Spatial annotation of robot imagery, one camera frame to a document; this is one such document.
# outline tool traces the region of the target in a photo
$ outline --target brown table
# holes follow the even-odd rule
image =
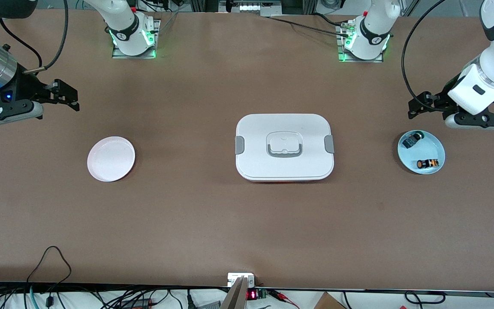
[[[8,26],[49,61],[62,15],[39,10]],[[250,14],[178,14],[157,59],[128,61],[110,59],[96,12],[71,12],[63,54],[39,77],[77,88],[81,111],[46,104],[43,121],[0,127],[0,280],[25,280],[57,245],[70,282],[223,285],[249,271],[265,286],[494,290],[494,131],[447,129],[439,113],[407,119],[400,54],[413,23],[398,20],[385,63],[352,64],[324,33]],[[0,29],[7,42],[36,65]],[[476,18],[429,18],[406,56],[413,89],[439,92],[487,45]],[[241,178],[235,126],[251,113],[323,115],[333,173],[304,184]],[[439,173],[398,162],[411,129],[445,145]],[[103,183],[86,159],[112,135],[132,141],[137,162]],[[65,272],[52,252],[33,279]]]

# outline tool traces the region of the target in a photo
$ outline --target white floor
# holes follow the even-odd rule
[[[281,291],[290,300],[294,301],[300,309],[313,309],[322,295],[322,292],[313,291]],[[151,299],[153,301],[159,301],[165,296],[166,290],[159,290],[153,294]],[[172,290],[171,293],[177,297],[182,303],[182,309],[188,308],[186,300],[186,290]],[[108,301],[115,297],[119,297],[122,293],[118,292],[104,292],[100,293],[103,299]],[[191,290],[192,299],[197,307],[214,303],[216,301],[223,301],[226,297],[226,293],[216,289],[203,289],[203,290]],[[342,303],[345,307],[346,304],[343,299],[343,295],[340,292],[330,293],[335,299]],[[26,295],[27,309],[34,309],[33,303],[30,300],[29,295]],[[53,294],[54,305],[51,309],[63,309],[62,305]],[[85,292],[71,292],[61,293],[60,297],[64,303],[64,309],[101,309],[102,303],[96,299],[93,295]],[[419,309],[418,305],[412,305],[408,303],[403,294],[378,294],[378,293],[355,293],[350,292],[347,294],[349,303],[352,309],[399,309],[405,306],[407,309]],[[36,303],[40,309],[45,308],[45,299],[47,294],[35,294]],[[441,297],[433,296],[420,296],[422,301],[436,301]],[[295,309],[292,305],[276,301],[272,297],[267,299],[260,299],[255,301],[247,301],[247,309],[261,309],[262,307],[270,305],[269,309]],[[22,294],[13,295],[5,305],[6,309],[24,309],[24,298]],[[166,297],[166,299],[153,307],[154,309],[181,309],[178,301],[172,297]],[[444,303],[439,305],[424,305],[424,309],[494,309],[494,298],[490,297],[447,297]]]

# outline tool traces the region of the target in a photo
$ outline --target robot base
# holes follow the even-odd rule
[[[159,41],[159,27],[161,25],[161,20],[154,19],[153,31],[154,34],[148,34],[148,39],[153,39],[154,44],[146,49],[140,55],[125,55],[119,48],[114,44],[114,49],[112,50],[111,57],[114,59],[154,59],[157,55],[157,42]]]
[[[354,20],[349,20],[348,25],[351,26],[353,25]],[[345,33],[349,36],[352,35],[353,27],[348,27],[348,28],[343,28],[341,26],[335,26],[335,31],[337,33]],[[348,49],[345,49],[344,45],[347,44],[347,41],[349,40],[349,37],[341,37],[337,35],[337,47],[339,48],[339,60],[342,62],[371,62],[371,63],[381,63],[384,61],[383,53],[384,50],[386,49],[386,46],[384,47],[383,51],[381,51],[380,55],[371,60],[363,60],[359,59],[356,56],[354,56],[351,51]]]

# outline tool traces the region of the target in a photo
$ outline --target white plate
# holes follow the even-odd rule
[[[89,173],[102,182],[123,178],[135,164],[135,147],[119,136],[106,137],[96,143],[87,157]]]
[[[417,131],[422,132],[424,134],[424,138],[420,139],[413,147],[406,148],[402,142],[409,135],[412,135]],[[434,174],[445,164],[445,149],[439,139],[431,133],[422,130],[408,131],[400,138],[400,141],[398,142],[398,156],[406,168],[416,172],[417,174]],[[429,159],[437,159],[440,163],[439,166],[423,169],[417,167],[418,160]]]

